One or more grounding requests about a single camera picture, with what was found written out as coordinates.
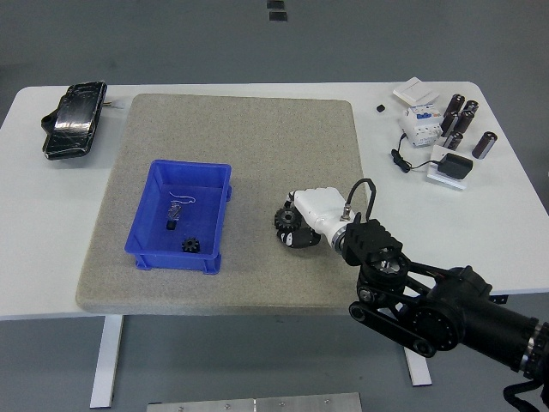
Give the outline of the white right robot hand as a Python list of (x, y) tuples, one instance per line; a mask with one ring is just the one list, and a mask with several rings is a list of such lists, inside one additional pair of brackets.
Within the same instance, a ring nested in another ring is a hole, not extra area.
[(303, 249), (325, 238), (342, 252), (347, 224), (354, 217), (348, 202), (336, 188), (292, 191), (274, 215), (277, 238), (287, 247)]

